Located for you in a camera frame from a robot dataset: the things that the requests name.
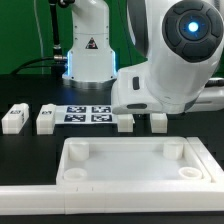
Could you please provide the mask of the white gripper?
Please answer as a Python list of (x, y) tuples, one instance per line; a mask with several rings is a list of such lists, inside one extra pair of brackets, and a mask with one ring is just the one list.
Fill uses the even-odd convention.
[(146, 65), (136, 65), (120, 69), (111, 90), (112, 112), (121, 114), (166, 113), (217, 111), (224, 109), (224, 79), (209, 79), (194, 94), (185, 93), (183, 81), (172, 81), (169, 77), (164, 82), (167, 90), (157, 89), (150, 79)]

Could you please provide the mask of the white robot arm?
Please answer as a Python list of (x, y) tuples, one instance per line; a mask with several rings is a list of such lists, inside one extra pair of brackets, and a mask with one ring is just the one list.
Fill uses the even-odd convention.
[(224, 0), (127, 0), (128, 34), (144, 62), (115, 68), (104, 0), (70, 0), (73, 46), (65, 84), (111, 83), (115, 114), (224, 109), (224, 80), (214, 79), (224, 52)]

